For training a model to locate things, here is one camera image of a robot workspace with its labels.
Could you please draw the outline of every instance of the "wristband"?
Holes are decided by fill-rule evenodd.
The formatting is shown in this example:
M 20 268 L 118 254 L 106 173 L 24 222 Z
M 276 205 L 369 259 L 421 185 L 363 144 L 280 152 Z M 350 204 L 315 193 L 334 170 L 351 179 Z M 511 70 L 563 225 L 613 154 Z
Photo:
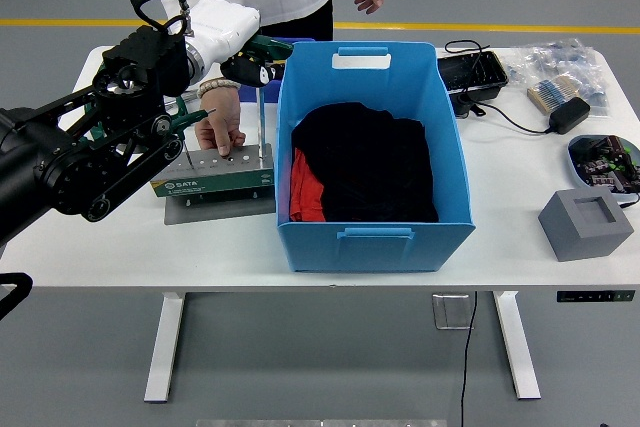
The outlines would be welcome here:
M 240 84 L 233 80 L 222 78 L 205 80 L 200 84 L 200 87 L 198 87 L 198 98 L 201 99 L 204 94 L 210 90 L 217 89 L 218 87 L 233 87 L 235 89 L 239 89 Z

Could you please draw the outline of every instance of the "table leg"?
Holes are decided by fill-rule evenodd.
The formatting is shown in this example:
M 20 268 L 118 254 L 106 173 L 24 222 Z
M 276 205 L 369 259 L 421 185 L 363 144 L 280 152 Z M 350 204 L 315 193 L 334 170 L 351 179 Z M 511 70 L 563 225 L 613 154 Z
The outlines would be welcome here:
M 518 399 L 539 399 L 541 398 L 540 389 L 516 302 L 517 293 L 517 291 L 494 292 L 493 297 L 500 318 L 516 395 Z
M 163 295 L 162 313 L 153 348 L 147 391 L 144 395 L 145 402 L 166 402 L 171 387 L 171 373 L 180 333 L 184 294 L 165 292 Z

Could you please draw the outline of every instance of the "blue storage box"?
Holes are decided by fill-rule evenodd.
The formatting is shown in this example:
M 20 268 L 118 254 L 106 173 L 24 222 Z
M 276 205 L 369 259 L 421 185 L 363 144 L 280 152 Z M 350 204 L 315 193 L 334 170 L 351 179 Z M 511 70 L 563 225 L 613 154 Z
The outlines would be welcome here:
M 312 110 L 340 102 L 422 122 L 439 222 L 290 221 L 291 132 Z M 436 271 L 475 229 L 458 129 L 431 44 L 297 43 L 282 81 L 276 136 L 277 228 L 294 271 Z

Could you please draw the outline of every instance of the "sata logo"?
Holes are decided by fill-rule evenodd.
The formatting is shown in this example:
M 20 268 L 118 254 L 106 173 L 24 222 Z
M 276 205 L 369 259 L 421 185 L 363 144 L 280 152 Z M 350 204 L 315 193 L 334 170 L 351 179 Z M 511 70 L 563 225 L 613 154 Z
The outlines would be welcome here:
M 166 184 L 164 184 L 164 186 L 168 189 L 175 189 L 175 188 L 182 188 L 182 187 L 197 187 L 198 186 L 198 182 L 196 182 L 195 180 L 191 180 L 188 182 L 176 182 L 175 184 L 173 182 L 167 182 Z

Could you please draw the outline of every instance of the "gray floor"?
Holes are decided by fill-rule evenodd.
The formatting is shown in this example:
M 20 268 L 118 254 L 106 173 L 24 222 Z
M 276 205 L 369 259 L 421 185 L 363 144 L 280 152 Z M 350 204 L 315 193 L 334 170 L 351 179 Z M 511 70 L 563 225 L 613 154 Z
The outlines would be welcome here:
M 640 0 L 386 0 L 337 21 L 637 26 Z M 0 0 L 0 18 L 134 18 L 128 0 Z M 0 27 L 0 107 L 68 93 L 87 53 L 129 28 Z M 572 34 L 346 31 L 337 39 L 472 38 L 494 47 Z M 578 36 L 601 51 L 632 105 L 637 35 Z M 467 425 L 640 424 L 638 301 L 560 305 L 519 296 L 543 398 L 517 401 L 497 315 L 480 293 Z M 191 295 L 170 402 L 142 402 L 162 299 L 36 291 L 0 323 L 0 425 L 193 426 L 202 418 L 440 418 L 458 425 L 464 333 L 437 331 L 430 293 Z

